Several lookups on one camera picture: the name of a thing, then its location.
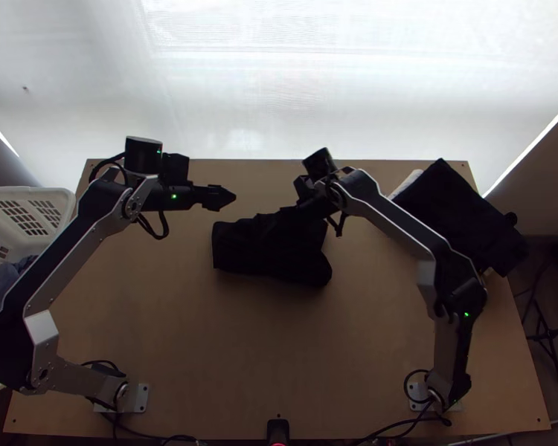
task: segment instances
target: wooden table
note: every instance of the wooden table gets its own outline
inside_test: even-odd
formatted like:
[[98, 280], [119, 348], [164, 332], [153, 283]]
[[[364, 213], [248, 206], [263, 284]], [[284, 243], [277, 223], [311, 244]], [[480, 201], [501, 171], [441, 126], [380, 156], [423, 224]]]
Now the wooden table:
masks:
[[[366, 169], [384, 193], [429, 164], [341, 162]], [[472, 183], [467, 163], [451, 165]], [[330, 230], [324, 252], [333, 279], [321, 290], [213, 269], [213, 223], [293, 204], [292, 180], [302, 173], [297, 161], [191, 161], [195, 184], [222, 184], [237, 200], [221, 213], [168, 213], [164, 241], [138, 225], [108, 238], [55, 302], [64, 358], [110, 359], [151, 385], [147, 411], [125, 416], [126, 425], [162, 436], [261, 439], [266, 421], [281, 416], [293, 438], [349, 439], [415, 417], [403, 378], [432, 367], [434, 324], [415, 261], [371, 224], [348, 219], [340, 239]], [[450, 428], [420, 424], [416, 436], [550, 428], [508, 282], [493, 274], [487, 289], [464, 411], [449, 414]], [[13, 395], [4, 430], [111, 435], [84, 398], [56, 392]]]

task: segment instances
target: blue cloth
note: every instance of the blue cloth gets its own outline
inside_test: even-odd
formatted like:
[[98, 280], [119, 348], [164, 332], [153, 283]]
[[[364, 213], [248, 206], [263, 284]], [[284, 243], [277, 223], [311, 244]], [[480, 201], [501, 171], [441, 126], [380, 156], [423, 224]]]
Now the blue cloth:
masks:
[[0, 265], [0, 308], [8, 289], [23, 274], [23, 271], [31, 266], [36, 258], [37, 256], [29, 256], [19, 260], [17, 263], [3, 263]]

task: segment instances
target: white laundry basket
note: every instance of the white laundry basket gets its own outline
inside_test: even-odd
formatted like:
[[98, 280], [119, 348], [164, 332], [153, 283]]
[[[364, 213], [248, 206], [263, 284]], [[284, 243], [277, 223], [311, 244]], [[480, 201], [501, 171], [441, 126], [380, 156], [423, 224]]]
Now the white laundry basket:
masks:
[[41, 254], [68, 224], [75, 202], [67, 189], [0, 187], [0, 263]]

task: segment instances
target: folded black cloth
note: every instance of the folded black cloth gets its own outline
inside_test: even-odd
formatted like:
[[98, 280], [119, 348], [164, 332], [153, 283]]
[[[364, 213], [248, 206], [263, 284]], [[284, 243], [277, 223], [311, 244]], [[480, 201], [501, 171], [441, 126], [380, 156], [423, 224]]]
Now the folded black cloth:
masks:
[[397, 195], [397, 203], [468, 256], [478, 271], [506, 276], [528, 255], [527, 242], [501, 214], [443, 159]]
[[213, 267], [325, 286], [333, 275], [321, 250], [326, 235], [324, 220], [303, 221], [292, 207], [235, 223], [216, 222], [211, 236]]

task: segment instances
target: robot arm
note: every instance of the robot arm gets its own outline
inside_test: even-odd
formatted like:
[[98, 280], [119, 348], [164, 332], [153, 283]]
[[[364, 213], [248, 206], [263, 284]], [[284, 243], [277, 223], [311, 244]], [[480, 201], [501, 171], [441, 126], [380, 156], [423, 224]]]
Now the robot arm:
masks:
[[[100, 243], [138, 221], [142, 210], [184, 210], [197, 202], [219, 210], [235, 195], [221, 186], [193, 186], [185, 178], [187, 158], [162, 154], [158, 141], [127, 138], [125, 155], [125, 184], [114, 181], [117, 168], [92, 181], [78, 202], [77, 216], [4, 297], [0, 382], [11, 389], [26, 395], [48, 390], [83, 395], [117, 412], [143, 412], [146, 407], [143, 384], [131, 385], [125, 374], [104, 364], [89, 368], [57, 354], [59, 333], [50, 305]], [[179, 169], [169, 162], [166, 168], [165, 157], [182, 162], [182, 178], [170, 180]]]
[[338, 169], [326, 149], [308, 157], [304, 166], [315, 194], [299, 203], [301, 208], [315, 208], [317, 215], [340, 210], [363, 217], [417, 259], [417, 286], [436, 334], [434, 367], [426, 376], [426, 385], [436, 411], [448, 410], [471, 388], [466, 373], [471, 332], [487, 298], [471, 260], [381, 194], [378, 183], [364, 170]]

